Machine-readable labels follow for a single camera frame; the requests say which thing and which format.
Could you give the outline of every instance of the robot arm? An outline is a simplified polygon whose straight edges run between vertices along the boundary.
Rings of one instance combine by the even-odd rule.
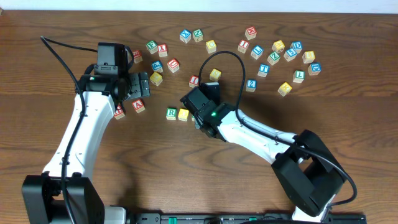
[[[209,137],[239,144],[271,164],[289,199],[297,206],[293,220],[323,220],[328,204],[346,179],[324,161],[295,150],[302,147],[317,151],[340,167],[316,134],[308,130],[300,135],[285,133],[235,111],[233,106],[220,103],[218,83],[202,84],[180,101],[194,114],[195,126]],[[309,158],[313,162],[302,171],[299,163]]]

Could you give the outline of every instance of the wooden table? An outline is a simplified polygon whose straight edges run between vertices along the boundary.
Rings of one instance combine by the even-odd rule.
[[[0,223],[27,223],[21,195],[27,174],[40,174],[53,156],[73,108],[73,83],[44,47],[44,35],[68,44],[96,48],[118,42],[139,49],[144,61],[132,71],[152,73],[158,60],[145,47],[149,40],[166,43],[161,58],[163,83],[151,85],[146,110],[112,119],[96,159],[94,186],[105,205],[162,210],[165,213],[252,213],[289,210],[290,203],[270,165],[240,146],[209,139],[193,122],[168,121],[167,107],[191,88],[209,56],[205,41],[217,50],[239,54],[247,78],[258,82],[244,92],[241,109],[273,128],[317,133],[353,177],[358,198],[335,212],[364,212],[369,223],[395,223],[398,218],[398,16],[364,14],[182,13],[182,12],[45,12],[5,11],[0,17]],[[237,51],[244,30],[255,26],[249,52]],[[179,40],[182,29],[202,29],[204,41]],[[293,83],[286,97],[277,93],[296,69],[307,70],[301,56],[281,59],[266,78],[258,77],[274,41],[300,40],[314,50],[323,71]],[[265,48],[259,60],[255,45]],[[75,75],[96,62],[96,54],[55,46]],[[171,73],[166,63],[180,62]],[[230,55],[218,55],[203,70],[223,72],[223,99],[235,102],[242,70]],[[345,184],[336,200],[350,197]]]

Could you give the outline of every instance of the wooden toy block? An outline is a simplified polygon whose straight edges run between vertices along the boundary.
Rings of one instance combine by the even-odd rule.
[[[292,89],[293,88],[289,84],[287,84],[287,82],[285,82],[279,87],[278,93],[282,96],[286,96]]]
[[[249,48],[249,42],[245,40],[241,40],[241,42],[238,45],[238,51],[242,53],[246,53],[246,50]]]
[[[132,52],[132,57],[134,58],[134,63],[140,63],[142,62],[142,55],[139,50],[135,50]]]
[[[162,76],[157,72],[154,72],[149,79],[155,86],[159,86],[163,81]]]
[[[260,47],[259,45],[256,45],[253,50],[251,50],[251,56],[254,57],[254,59],[259,59],[264,52],[264,49]]]
[[[166,111],[166,119],[176,120],[177,117],[177,109],[167,108]]]
[[[156,62],[152,63],[151,66],[152,66],[152,69],[154,72],[163,72],[163,66],[160,61],[156,61]]]
[[[149,42],[146,44],[146,46],[147,46],[147,49],[148,49],[148,51],[149,51],[150,54],[154,54],[154,53],[157,52],[157,44],[156,44],[155,41],[153,41],[153,40],[149,41]]]
[[[203,40],[203,33],[200,29],[193,31],[193,39],[195,42],[199,42]]]
[[[246,29],[244,35],[246,36],[246,38],[248,40],[251,40],[251,39],[256,37],[257,30],[254,27],[249,27],[249,28]]]
[[[175,58],[173,58],[171,61],[169,61],[167,63],[167,66],[170,69],[170,71],[172,71],[172,73],[174,73],[180,69],[180,64]]]
[[[302,83],[304,81],[305,73],[303,71],[296,70],[293,74],[293,82]]]
[[[118,107],[116,108],[116,111],[114,112],[114,117],[116,119],[120,119],[120,118],[124,117],[124,112],[120,105],[118,105]]]
[[[308,73],[310,75],[318,75],[321,72],[321,64],[319,63],[312,63],[309,67],[308,67]]]
[[[296,53],[300,53],[301,50],[303,50],[303,45],[300,41],[295,41],[292,43],[292,45],[290,45],[290,48],[296,51]]]
[[[257,81],[256,80],[248,80],[246,83],[246,91],[254,92],[257,87]]]
[[[261,77],[266,77],[268,75],[268,71],[269,71],[269,66],[266,64],[261,64],[259,68],[259,73],[257,75]]]
[[[180,33],[180,40],[184,43],[188,43],[192,38],[191,32],[189,32],[189,30],[184,29],[181,33]]]
[[[214,40],[209,40],[208,42],[206,42],[206,50],[207,53],[209,54],[216,52],[217,51],[216,42],[214,42]]]
[[[297,56],[297,52],[293,49],[288,49],[285,52],[284,58],[286,59],[286,61],[291,61],[293,60],[295,57]]]
[[[189,115],[189,110],[180,109],[180,112],[178,112],[178,119],[180,121],[188,121],[188,115]]]
[[[312,63],[314,60],[315,60],[315,53],[313,51],[304,52],[303,54],[304,63]]]
[[[134,107],[134,109],[135,109],[135,111],[137,113],[140,113],[140,112],[145,110],[145,106],[144,106],[143,102],[140,99],[132,102],[131,104],[132,104],[132,106]]]
[[[213,69],[210,73],[210,80],[213,82],[218,82],[218,80],[221,78],[221,71],[217,69]]]
[[[194,88],[195,86],[198,86],[199,84],[199,78],[197,76],[192,75],[191,79],[189,79],[189,87]]]
[[[165,44],[158,45],[157,51],[159,52],[159,57],[167,57],[167,46]]]
[[[277,52],[273,52],[268,56],[267,61],[271,64],[271,65],[275,65],[280,59],[280,56]]]
[[[282,51],[284,51],[284,49],[285,49],[285,45],[281,40],[274,42],[274,44],[272,45],[272,50],[274,52],[281,53]]]

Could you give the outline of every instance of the white block face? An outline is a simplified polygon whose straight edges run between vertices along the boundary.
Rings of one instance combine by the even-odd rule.
[[[184,29],[181,33],[180,33],[180,40],[184,43],[188,43],[192,38],[191,32],[189,32],[189,30]]]
[[[284,58],[286,59],[286,61],[291,61],[293,60],[295,57],[297,56],[297,52],[294,51],[293,49],[288,49],[286,50],[285,54],[284,54]]]
[[[165,44],[160,44],[157,46],[157,51],[159,52],[159,57],[167,56],[167,46]]]
[[[139,50],[133,51],[132,56],[134,58],[134,63],[140,63],[142,61],[142,55]]]
[[[261,57],[261,55],[262,55],[262,53],[264,52],[264,49],[262,48],[262,47],[260,47],[260,46],[255,46],[254,48],[253,48],[253,50],[251,51],[251,54],[250,54],[250,56],[252,56],[254,59],[259,59],[260,57]]]
[[[257,75],[260,77],[266,77],[268,75],[268,71],[269,71],[269,66],[261,64]]]
[[[167,63],[168,68],[172,73],[178,71],[180,69],[180,64],[177,62],[177,60],[173,59]]]
[[[312,63],[308,66],[308,74],[318,75],[321,72],[321,65],[319,63]]]
[[[304,72],[303,71],[295,71],[293,74],[293,82],[302,83],[304,81]]]
[[[275,65],[275,64],[279,61],[279,59],[280,59],[280,56],[279,56],[277,53],[273,52],[273,53],[271,53],[271,54],[268,56],[267,61],[268,61],[271,65]]]
[[[241,40],[241,42],[238,45],[238,51],[245,54],[248,48],[249,48],[249,42]]]
[[[257,88],[257,81],[255,80],[248,80],[246,83],[246,91],[254,92]]]
[[[199,42],[203,40],[203,33],[200,29],[193,31],[193,39],[195,42]]]
[[[189,80],[189,87],[194,88],[195,86],[198,86],[198,84],[199,84],[199,78],[193,75]]]
[[[154,54],[157,52],[157,44],[153,40],[149,41],[146,46],[149,53]]]
[[[251,40],[253,38],[256,38],[257,30],[254,27],[249,27],[246,29],[244,35],[248,40]]]
[[[300,41],[296,41],[290,45],[290,48],[296,51],[296,53],[300,53],[301,50],[303,50],[303,45],[301,44]]]

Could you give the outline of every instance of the black cable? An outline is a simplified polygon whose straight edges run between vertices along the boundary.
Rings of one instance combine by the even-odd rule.
[[[44,39],[44,40],[46,40],[46,41],[48,41],[48,42],[51,42],[51,43],[53,43],[53,44],[58,44],[58,45],[61,45],[61,46],[64,46],[64,47],[69,47],[69,48],[71,48],[71,49],[87,50],[87,51],[91,51],[91,52],[98,52],[98,51],[95,50],[95,49],[89,49],[89,48],[85,48],[85,47],[77,47],[77,46],[73,46],[73,45],[69,45],[69,44],[64,44],[64,43],[61,43],[61,42],[58,42],[58,41],[55,41],[55,40],[52,40],[52,39],[48,39],[48,38],[43,37],[43,36],[41,36],[40,38],[41,38],[42,40]]]
[[[242,222],[240,224],[316,224],[315,222],[306,222],[306,221],[296,221],[296,220],[280,220],[280,219],[274,219],[274,220],[253,220],[253,221],[248,221],[248,222]]]
[[[355,185],[355,183],[354,183],[354,180],[348,175],[348,173],[347,173],[344,169],[342,169],[342,168],[340,168],[338,165],[334,164],[332,161],[330,161],[329,159],[327,159],[326,156],[324,156],[324,155],[321,155],[321,154],[319,154],[319,153],[317,153],[317,152],[314,152],[314,151],[308,150],[308,149],[306,149],[306,148],[300,147],[300,146],[298,146],[298,145],[292,144],[292,143],[287,142],[287,141],[285,141],[285,140],[279,139],[277,136],[271,136],[270,134],[263,133],[262,131],[258,131],[258,130],[256,130],[256,129],[254,129],[254,128],[248,126],[248,125],[244,122],[244,120],[243,120],[242,118],[239,117],[239,114],[238,114],[239,102],[241,101],[241,98],[242,98],[242,92],[243,92],[243,87],[244,87],[244,81],[245,81],[245,79],[246,79],[246,71],[245,71],[245,69],[244,69],[243,61],[242,61],[242,59],[241,59],[238,55],[236,55],[236,54],[233,53],[233,52],[230,52],[230,51],[226,51],[226,50],[225,50],[225,51],[220,51],[220,52],[214,53],[212,56],[208,57],[208,58],[205,60],[205,62],[203,62],[203,65],[200,67],[199,75],[198,75],[198,85],[200,86],[201,71],[203,70],[203,67],[206,65],[206,63],[207,63],[210,59],[212,59],[214,56],[219,55],[219,54],[230,54],[230,55],[235,56],[235,57],[239,60],[239,62],[241,63],[241,66],[242,66],[242,71],[243,71],[243,75],[242,75],[242,76],[243,76],[243,77],[242,77],[242,85],[241,85],[241,89],[239,90],[239,95],[238,95],[238,99],[236,100],[236,106],[235,106],[235,107],[236,107],[236,108],[235,108],[235,115],[236,115],[238,121],[239,121],[243,126],[245,126],[246,128],[250,129],[251,131],[254,131],[254,132],[257,133],[257,134],[260,134],[260,135],[262,135],[262,136],[265,136],[265,137],[267,137],[267,138],[270,138],[270,139],[272,139],[272,140],[274,140],[274,141],[276,141],[276,142],[280,142],[280,143],[282,143],[282,144],[286,144],[286,145],[290,146],[292,149],[302,151],[302,152],[304,152],[304,153],[306,153],[306,154],[309,154],[309,155],[311,155],[311,156],[317,157],[317,158],[319,158],[319,159],[321,159],[321,160],[323,160],[323,161],[329,163],[329,164],[330,164],[331,166],[333,166],[345,179],[347,179],[348,182],[351,184],[351,186],[352,186],[352,188],[353,188],[353,195],[352,195],[349,199],[342,200],[342,201],[339,201],[339,202],[329,203],[329,204],[326,206],[327,208],[330,208],[330,207],[335,206],[335,205],[342,205],[342,204],[346,204],[346,203],[352,202],[352,201],[356,198],[356,196],[357,196],[357,194],[358,194],[358,190],[357,190],[357,188],[356,188],[356,185]]]
[[[72,208],[71,208],[70,202],[69,202],[69,195],[68,195],[67,188],[66,188],[65,176],[66,176],[67,164],[69,163],[69,161],[68,161],[69,160],[69,153],[70,153],[70,149],[71,149],[72,144],[73,144],[73,140],[75,139],[76,134],[77,134],[77,132],[79,130],[80,124],[83,121],[83,118],[85,117],[85,114],[86,114],[86,103],[85,103],[85,99],[83,97],[83,93],[81,92],[81,90],[79,88],[79,85],[78,85],[76,77],[73,75],[73,73],[69,69],[68,65],[66,65],[66,63],[54,51],[54,49],[49,45],[49,43],[47,41],[49,41],[51,43],[59,44],[59,45],[65,46],[65,47],[71,47],[71,48],[74,48],[74,49],[79,49],[79,50],[90,50],[90,51],[94,51],[94,50],[93,49],[85,49],[83,47],[74,47],[74,46],[71,46],[71,45],[59,43],[59,42],[56,42],[54,40],[47,39],[47,38],[45,38],[43,36],[40,37],[40,38],[41,38],[42,42],[44,43],[44,45],[51,51],[51,53],[55,56],[55,58],[58,59],[58,61],[62,64],[62,66],[65,68],[65,70],[69,73],[70,77],[72,78],[73,82],[75,83],[75,86],[76,86],[76,89],[78,91],[78,94],[80,96],[80,101],[81,101],[80,117],[79,117],[79,120],[77,121],[75,129],[73,130],[72,135],[70,136],[70,140],[69,140],[68,146],[67,146],[67,148],[65,150],[65,154],[63,155],[63,158],[62,158],[62,171],[61,171],[61,189],[62,189],[63,200],[65,201],[65,206],[67,208],[68,215],[69,215],[69,218],[70,218],[72,224],[76,224],[75,216],[73,215]]]

